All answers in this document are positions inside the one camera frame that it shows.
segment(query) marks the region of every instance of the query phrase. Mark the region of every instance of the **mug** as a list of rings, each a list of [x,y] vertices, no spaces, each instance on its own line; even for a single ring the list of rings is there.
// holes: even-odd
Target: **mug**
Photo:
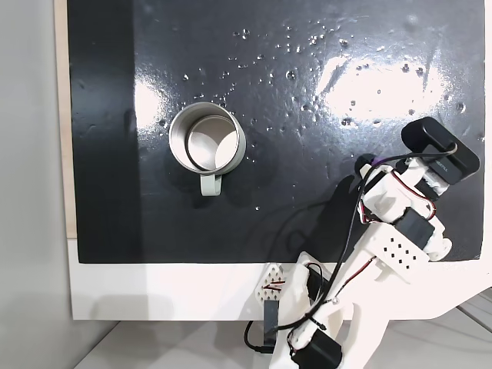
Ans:
[[[197,102],[173,119],[169,146],[179,164],[200,175],[201,194],[218,196],[222,175],[236,168],[244,157],[246,137],[227,110]]]

